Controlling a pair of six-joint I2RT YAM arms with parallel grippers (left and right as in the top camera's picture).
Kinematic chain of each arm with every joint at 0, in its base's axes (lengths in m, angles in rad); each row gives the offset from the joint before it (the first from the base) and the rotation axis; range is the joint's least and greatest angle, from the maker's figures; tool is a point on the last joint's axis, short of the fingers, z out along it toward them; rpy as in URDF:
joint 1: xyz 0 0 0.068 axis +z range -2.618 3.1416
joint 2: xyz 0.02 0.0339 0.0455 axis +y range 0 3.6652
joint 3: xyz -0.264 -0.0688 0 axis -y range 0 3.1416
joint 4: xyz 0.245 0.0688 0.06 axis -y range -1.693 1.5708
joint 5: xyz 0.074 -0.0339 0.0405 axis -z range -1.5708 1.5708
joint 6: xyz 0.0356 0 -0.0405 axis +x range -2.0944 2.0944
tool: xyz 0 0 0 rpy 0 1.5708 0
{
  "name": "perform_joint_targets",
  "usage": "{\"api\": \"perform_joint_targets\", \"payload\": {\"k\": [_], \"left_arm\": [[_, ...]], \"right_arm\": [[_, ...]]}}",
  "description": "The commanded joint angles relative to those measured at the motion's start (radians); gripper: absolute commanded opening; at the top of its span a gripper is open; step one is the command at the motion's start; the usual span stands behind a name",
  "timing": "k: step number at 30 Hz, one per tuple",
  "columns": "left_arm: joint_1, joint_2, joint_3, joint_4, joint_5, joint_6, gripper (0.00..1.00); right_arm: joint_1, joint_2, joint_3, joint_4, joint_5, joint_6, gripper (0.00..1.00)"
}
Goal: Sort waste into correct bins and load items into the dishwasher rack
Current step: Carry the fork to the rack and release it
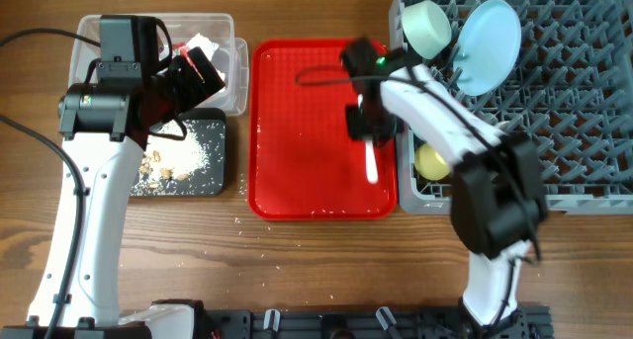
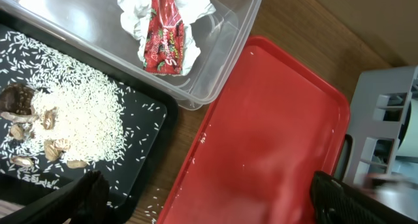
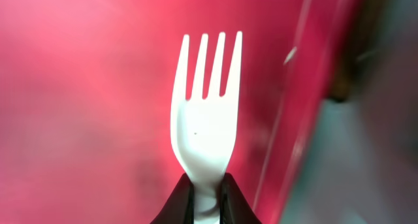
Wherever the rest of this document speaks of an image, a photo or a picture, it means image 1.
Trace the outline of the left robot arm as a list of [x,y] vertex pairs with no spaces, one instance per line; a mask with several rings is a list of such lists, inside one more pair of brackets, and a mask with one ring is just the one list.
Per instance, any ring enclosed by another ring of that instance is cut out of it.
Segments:
[[147,142],[159,123],[181,121],[225,87],[212,64],[218,46],[195,35],[159,46],[168,33],[151,16],[104,15],[100,50],[85,79],[58,105],[61,144],[8,118],[63,162],[59,205],[45,273],[27,314],[45,337],[86,323],[119,323],[118,266],[126,212]]

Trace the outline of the red snack wrapper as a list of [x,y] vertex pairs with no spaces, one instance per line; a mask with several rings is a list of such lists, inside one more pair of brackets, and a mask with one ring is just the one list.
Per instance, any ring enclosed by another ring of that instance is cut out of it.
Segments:
[[187,60],[190,65],[194,65],[191,58],[189,57],[190,48],[187,46],[185,42],[175,43],[171,48],[172,54],[174,56],[182,56]]

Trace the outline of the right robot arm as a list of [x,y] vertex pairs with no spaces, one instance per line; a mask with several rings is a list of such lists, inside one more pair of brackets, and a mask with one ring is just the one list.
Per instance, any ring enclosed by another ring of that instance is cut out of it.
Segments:
[[451,224],[470,252],[461,305],[481,333],[501,331],[517,311],[527,254],[541,260],[538,226],[547,204],[535,144],[523,132],[508,133],[474,115],[403,48],[379,53],[362,38],[347,44],[339,59],[301,70],[296,84],[325,86],[316,73],[343,71],[340,81],[360,99],[346,110],[351,139],[379,145],[410,129],[439,154],[451,175]]

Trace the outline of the light blue plate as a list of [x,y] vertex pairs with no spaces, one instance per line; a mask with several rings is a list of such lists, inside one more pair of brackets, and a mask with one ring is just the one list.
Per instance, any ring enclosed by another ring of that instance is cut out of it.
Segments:
[[464,24],[453,62],[461,74],[458,88],[468,96],[481,96],[497,88],[518,58],[522,29],[514,9],[504,0],[482,3]]

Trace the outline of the white plastic fork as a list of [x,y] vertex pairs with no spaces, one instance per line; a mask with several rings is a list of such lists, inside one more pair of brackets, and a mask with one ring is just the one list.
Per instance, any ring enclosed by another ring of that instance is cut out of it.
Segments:
[[379,180],[377,162],[375,156],[375,150],[373,145],[373,140],[371,138],[366,138],[364,140],[365,143],[365,171],[366,178],[370,184],[377,184]]

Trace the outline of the yellow cup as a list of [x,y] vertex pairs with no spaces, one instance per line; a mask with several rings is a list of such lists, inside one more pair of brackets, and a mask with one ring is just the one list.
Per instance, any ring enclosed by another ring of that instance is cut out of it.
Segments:
[[416,149],[414,169],[422,178],[430,181],[441,180],[450,173],[449,166],[428,143]]

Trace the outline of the green bowl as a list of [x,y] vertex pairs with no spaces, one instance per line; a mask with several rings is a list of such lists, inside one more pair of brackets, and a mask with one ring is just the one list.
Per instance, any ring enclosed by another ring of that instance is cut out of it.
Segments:
[[402,25],[408,45],[426,59],[433,59],[452,40],[448,17],[430,0],[405,7]]

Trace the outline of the white napkin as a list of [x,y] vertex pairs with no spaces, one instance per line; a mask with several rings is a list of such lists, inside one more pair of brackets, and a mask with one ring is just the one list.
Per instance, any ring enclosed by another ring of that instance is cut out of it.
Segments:
[[[190,48],[190,50],[195,47],[199,47],[204,53],[207,60],[217,70],[222,80],[226,82],[226,75],[229,70],[229,54],[220,47],[220,44],[218,42],[212,42],[201,34],[196,34],[194,37],[188,40],[186,44]],[[197,71],[198,75],[202,77],[202,72],[195,65],[195,63],[192,66]]]

